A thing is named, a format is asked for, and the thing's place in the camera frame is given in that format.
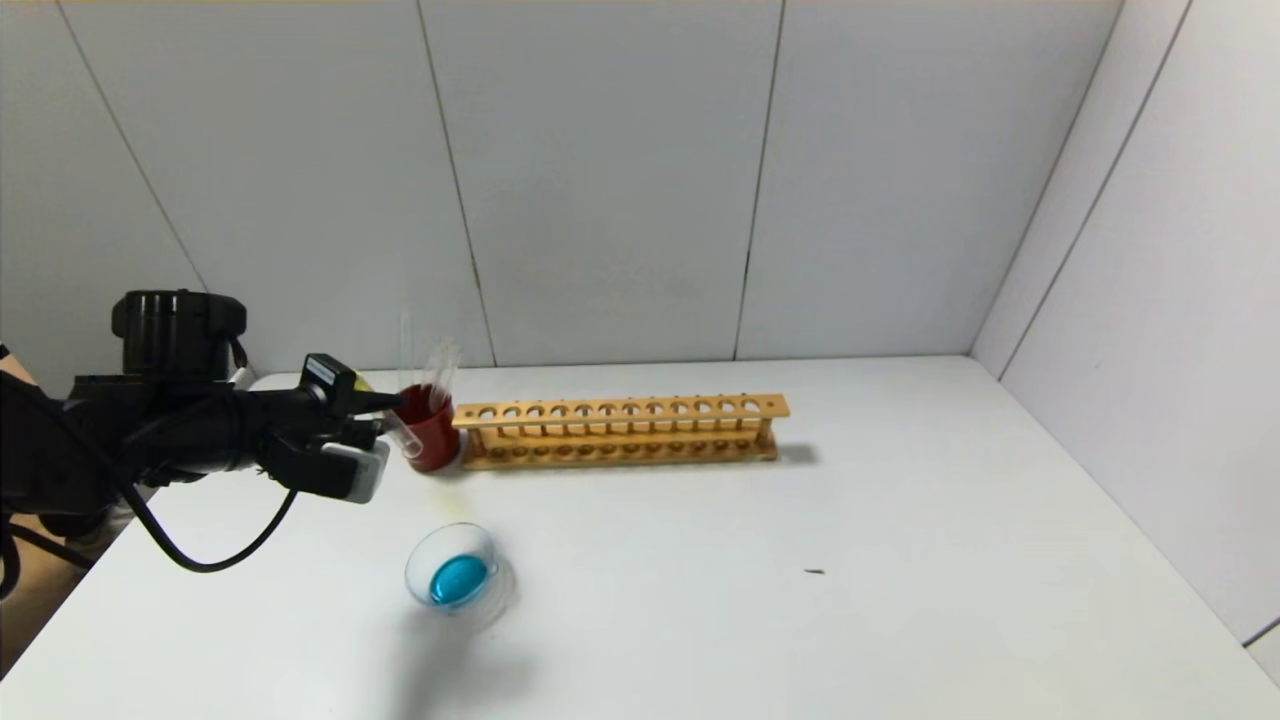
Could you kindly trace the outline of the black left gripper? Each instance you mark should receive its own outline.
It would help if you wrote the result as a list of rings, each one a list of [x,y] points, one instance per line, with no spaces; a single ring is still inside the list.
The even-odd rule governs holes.
[[[349,415],[394,411],[404,404],[402,395],[353,389],[353,383],[348,366],[326,354],[310,354],[296,386],[234,392],[234,433],[335,434]]]

